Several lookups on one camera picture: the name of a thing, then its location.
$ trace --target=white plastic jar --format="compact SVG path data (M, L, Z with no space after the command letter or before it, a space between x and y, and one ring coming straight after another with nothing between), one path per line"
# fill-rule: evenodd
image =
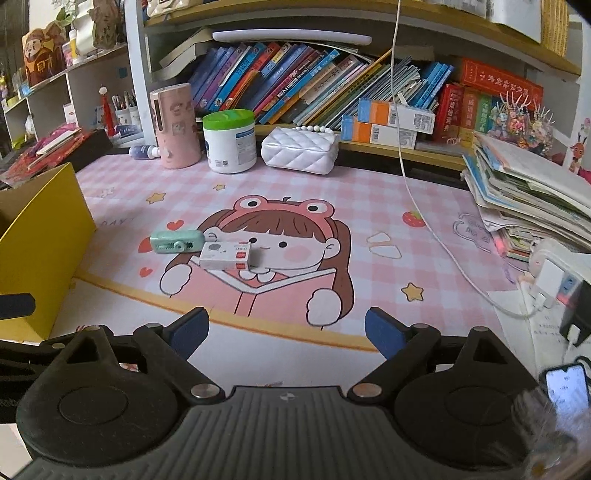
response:
M203 136L209 168L238 173L256 163L255 114L224 110L203 117Z

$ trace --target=cartoon strawberry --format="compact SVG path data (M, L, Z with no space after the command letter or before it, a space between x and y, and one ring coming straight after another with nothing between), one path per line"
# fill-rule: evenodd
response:
M423 220L423 217L421 217L421 214L414 211L404 212L404 215L402 216L402 221L406 223L408 226L412 226L415 228L425 226L425 221Z

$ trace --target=pink thermos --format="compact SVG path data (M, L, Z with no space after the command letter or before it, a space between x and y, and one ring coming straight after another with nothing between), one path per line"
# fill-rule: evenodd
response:
M201 159L188 83L150 92L160 158L164 168L185 168Z

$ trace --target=smartphone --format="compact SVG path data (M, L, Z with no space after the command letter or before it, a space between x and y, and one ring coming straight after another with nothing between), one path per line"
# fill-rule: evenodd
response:
M581 364L549 368L542 373L558 416L577 415L589 408L587 376Z

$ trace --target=mint green stapler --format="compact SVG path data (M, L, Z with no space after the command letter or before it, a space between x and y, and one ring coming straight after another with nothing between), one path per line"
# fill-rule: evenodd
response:
M197 253L204 244L205 237L199 230L164 231L150 235L150 245L158 254Z

